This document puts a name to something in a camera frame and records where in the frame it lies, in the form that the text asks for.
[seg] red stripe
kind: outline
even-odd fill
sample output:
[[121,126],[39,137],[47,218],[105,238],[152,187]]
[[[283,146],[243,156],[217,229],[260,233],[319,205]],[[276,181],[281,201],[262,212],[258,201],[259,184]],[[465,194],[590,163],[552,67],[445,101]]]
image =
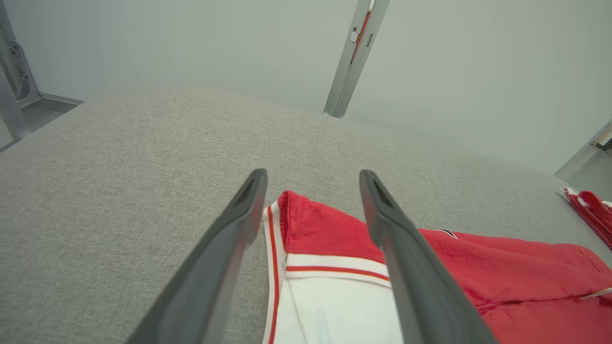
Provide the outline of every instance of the red stripe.
[[377,274],[372,271],[349,269],[348,267],[332,267],[332,266],[288,266],[287,271],[332,271],[332,272],[349,272],[351,274],[359,274],[376,277],[389,282],[389,278],[385,275]]
[[272,207],[268,207],[268,223],[270,223],[270,241],[272,242],[272,264],[274,265],[274,311],[272,312],[272,328],[270,329],[270,340],[268,344],[274,343],[276,333],[276,314],[278,312],[278,298],[280,296],[278,288],[278,263],[276,258],[276,242],[274,241],[274,222],[272,219]]

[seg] white wall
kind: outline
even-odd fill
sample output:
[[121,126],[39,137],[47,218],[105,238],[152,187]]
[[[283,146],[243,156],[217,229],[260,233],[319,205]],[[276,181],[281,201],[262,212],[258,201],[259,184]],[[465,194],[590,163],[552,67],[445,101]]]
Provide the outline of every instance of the white wall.
[[346,117],[554,173],[612,118],[612,1],[392,0]]
[[356,0],[4,0],[40,92],[223,86],[322,112]]

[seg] gray fabric surface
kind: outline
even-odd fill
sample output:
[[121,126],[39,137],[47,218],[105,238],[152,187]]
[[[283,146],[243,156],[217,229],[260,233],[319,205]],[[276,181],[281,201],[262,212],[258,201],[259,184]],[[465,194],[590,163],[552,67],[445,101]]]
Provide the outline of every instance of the gray fabric surface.
[[[363,168],[417,226],[612,252],[552,175],[202,90],[113,95],[0,154],[5,343],[121,343],[249,172],[364,219]],[[264,236],[242,263],[225,341],[258,343]]]

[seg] folded red and white cloth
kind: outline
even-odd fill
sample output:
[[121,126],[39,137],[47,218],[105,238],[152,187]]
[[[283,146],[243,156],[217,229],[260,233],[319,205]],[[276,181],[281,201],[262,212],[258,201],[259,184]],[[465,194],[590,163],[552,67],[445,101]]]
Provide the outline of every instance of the folded red and white cloth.
[[[384,256],[363,222],[291,191],[263,221],[264,344],[403,343]],[[590,250],[419,230],[500,343],[610,342],[612,271]]]
[[612,249],[612,203],[600,200],[591,191],[576,193],[568,187],[561,191],[584,221]]

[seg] red garment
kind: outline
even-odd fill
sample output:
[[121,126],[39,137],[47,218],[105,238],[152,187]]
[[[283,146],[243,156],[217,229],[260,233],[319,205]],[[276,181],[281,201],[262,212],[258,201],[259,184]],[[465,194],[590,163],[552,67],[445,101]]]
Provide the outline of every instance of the red garment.
[[599,199],[591,191],[576,194],[570,188],[564,188],[566,199],[586,223],[612,249],[612,205]]
[[[358,219],[291,191],[278,206],[286,253],[384,263]],[[612,294],[582,299],[612,287],[612,271],[590,250],[419,230],[500,343],[610,343]]]

